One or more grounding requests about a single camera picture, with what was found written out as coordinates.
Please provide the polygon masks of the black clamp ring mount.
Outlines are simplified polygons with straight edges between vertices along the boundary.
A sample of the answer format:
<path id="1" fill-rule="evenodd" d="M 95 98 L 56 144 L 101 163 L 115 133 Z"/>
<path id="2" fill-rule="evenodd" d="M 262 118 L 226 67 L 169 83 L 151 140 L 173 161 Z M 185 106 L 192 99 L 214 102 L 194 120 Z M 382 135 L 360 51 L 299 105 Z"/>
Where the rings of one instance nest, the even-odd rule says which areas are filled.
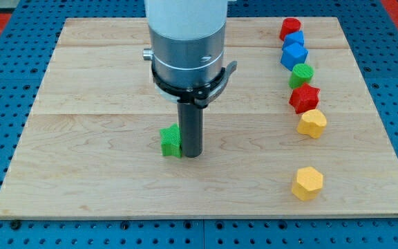
<path id="1" fill-rule="evenodd" d="M 154 66 L 151 66 L 151 73 L 155 88 L 163 98 L 174 103 L 192 104 L 199 109 L 204 109 L 224 91 L 231 74 L 236 69 L 237 61 L 232 61 L 226 68 L 222 67 L 211 82 L 196 88 L 180 88 L 164 82 L 155 71 Z"/>

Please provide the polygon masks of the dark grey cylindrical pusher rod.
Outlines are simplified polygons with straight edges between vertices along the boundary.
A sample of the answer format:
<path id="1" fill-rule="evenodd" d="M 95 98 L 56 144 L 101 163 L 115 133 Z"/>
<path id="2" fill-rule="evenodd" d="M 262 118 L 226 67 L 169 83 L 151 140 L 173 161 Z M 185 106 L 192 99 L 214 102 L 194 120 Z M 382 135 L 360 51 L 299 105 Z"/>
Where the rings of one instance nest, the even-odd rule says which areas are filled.
<path id="1" fill-rule="evenodd" d="M 192 104 L 178 103 L 182 154 L 195 158 L 202 153 L 203 112 Z"/>

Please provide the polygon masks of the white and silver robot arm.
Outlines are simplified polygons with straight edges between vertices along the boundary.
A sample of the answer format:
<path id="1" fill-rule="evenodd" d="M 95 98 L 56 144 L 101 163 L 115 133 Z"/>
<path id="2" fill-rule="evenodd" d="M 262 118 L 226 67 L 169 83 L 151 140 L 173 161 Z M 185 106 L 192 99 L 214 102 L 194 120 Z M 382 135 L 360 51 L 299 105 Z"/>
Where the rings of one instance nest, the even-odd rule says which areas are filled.
<path id="1" fill-rule="evenodd" d="M 203 109 L 225 89 L 237 63 L 223 66 L 227 0 L 145 0 L 153 82 L 160 95 L 178 106 L 180 149 L 202 153 Z"/>

